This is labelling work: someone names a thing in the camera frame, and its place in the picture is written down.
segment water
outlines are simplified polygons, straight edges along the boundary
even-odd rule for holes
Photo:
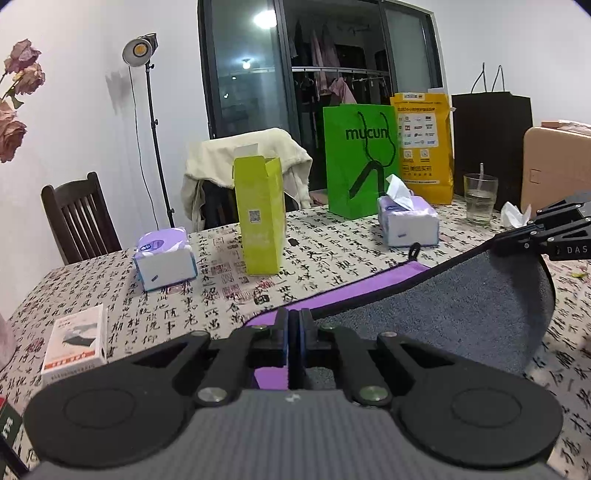
[[[484,190],[468,190],[464,193],[464,198],[466,199],[466,218],[473,223],[488,225],[491,222],[496,195]]]

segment green paper bag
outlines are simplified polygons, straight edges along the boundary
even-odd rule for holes
[[[386,178],[400,176],[395,109],[390,105],[324,107],[329,210],[350,220],[378,212]]]

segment black shopping bag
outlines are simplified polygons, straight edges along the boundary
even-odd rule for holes
[[[495,209],[505,202],[519,206],[523,136],[533,126],[529,97],[510,92],[467,93],[452,95],[452,105],[454,192],[463,196],[464,174],[478,173],[484,163],[485,174],[499,179]]]

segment dried rose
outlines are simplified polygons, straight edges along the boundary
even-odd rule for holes
[[[0,103],[0,132],[3,132],[7,125],[17,117],[17,113],[12,109],[6,100]]]
[[[4,60],[4,66],[8,73],[18,73],[33,65],[39,55],[41,52],[35,50],[31,46],[31,41],[26,38],[13,46],[10,56]]]
[[[14,81],[18,83],[14,86],[14,93],[22,95],[32,94],[41,85],[45,83],[45,73],[41,70],[41,65],[34,63],[14,76]]]
[[[0,133],[0,163],[11,161],[14,152],[22,144],[27,126],[18,120],[10,122]]]

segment metal screw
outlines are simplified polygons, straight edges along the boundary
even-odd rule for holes
[[[208,403],[218,403],[228,396],[228,392],[219,387],[206,387],[199,390],[197,396],[199,397],[199,400]]]
[[[388,396],[388,390],[386,390],[384,387],[375,387],[372,385],[369,387],[363,387],[361,390],[359,390],[359,395],[364,400],[380,401]]]

